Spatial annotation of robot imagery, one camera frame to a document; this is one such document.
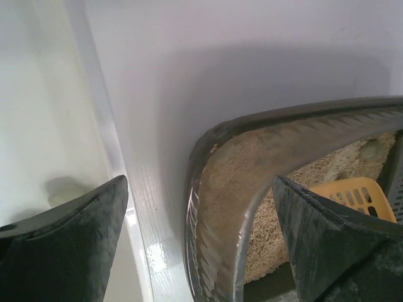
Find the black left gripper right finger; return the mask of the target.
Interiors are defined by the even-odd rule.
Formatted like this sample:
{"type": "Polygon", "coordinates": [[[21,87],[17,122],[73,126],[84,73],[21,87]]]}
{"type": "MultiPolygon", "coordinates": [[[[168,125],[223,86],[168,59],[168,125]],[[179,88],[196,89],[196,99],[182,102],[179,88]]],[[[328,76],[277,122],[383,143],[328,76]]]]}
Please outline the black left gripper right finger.
{"type": "Polygon", "coordinates": [[[286,177],[272,189],[300,301],[402,301],[402,225],[286,177]]]}

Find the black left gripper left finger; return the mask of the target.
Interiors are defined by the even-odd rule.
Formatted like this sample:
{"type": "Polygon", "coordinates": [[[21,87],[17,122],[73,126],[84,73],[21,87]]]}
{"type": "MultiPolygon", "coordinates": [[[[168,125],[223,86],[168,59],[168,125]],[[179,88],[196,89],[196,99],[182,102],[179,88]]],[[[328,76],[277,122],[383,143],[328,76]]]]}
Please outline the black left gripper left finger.
{"type": "Polygon", "coordinates": [[[1,227],[1,301],[103,301],[128,203],[117,176],[1,227]]]}

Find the orange plastic litter scoop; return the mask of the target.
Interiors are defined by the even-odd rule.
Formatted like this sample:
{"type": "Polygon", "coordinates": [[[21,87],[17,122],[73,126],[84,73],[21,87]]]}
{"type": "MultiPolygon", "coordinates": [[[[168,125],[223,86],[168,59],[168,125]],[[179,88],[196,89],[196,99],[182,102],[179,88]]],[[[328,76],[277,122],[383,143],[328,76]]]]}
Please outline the orange plastic litter scoop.
{"type": "Polygon", "coordinates": [[[397,223],[382,188],[368,177],[333,181],[311,187],[310,190],[361,213],[397,223]]]}

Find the dark grey litter box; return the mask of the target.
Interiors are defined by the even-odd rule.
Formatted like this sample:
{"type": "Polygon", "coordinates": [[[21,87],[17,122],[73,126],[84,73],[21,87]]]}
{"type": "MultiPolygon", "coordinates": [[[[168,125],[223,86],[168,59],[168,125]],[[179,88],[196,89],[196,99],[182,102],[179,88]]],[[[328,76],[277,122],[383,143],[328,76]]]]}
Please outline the dark grey litter box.
{"type": "Polygon", "coordinates": [[[195,301],[300,301],[273,197],[279,176],[309,190],[368,177],[402,225],[402,98],[292,106],[207,131],[186,180],[184,257],[195,301]],[[363,160],[372,139],[383,152],[363,160]]]}

